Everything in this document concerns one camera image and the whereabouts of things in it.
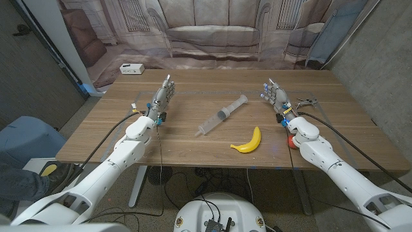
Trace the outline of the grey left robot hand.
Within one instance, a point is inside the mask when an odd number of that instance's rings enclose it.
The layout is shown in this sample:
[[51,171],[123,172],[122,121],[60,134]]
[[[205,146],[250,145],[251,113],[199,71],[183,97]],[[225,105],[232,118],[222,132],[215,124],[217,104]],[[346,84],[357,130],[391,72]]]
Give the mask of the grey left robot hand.
[[160,114],[163,113],[171,98],[175,93],[175,84],[171,80],[171,76],[168,74],[165,80],[163,81],[161,87],[153,95],[153,98],[148,106],[148,111],[145,114],[146,117],[157,121]]

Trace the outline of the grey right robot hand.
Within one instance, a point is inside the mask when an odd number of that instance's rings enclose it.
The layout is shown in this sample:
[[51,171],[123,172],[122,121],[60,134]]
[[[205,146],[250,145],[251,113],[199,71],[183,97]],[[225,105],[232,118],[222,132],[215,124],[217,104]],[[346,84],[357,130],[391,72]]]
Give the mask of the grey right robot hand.
[[269,79],[269,83],[263,84],[263,89],[264,92],[260,97],[273,106],[278,123],[284,122],[288,124],[291,120],[297,117],[294,113],[290,99],[278,83]]

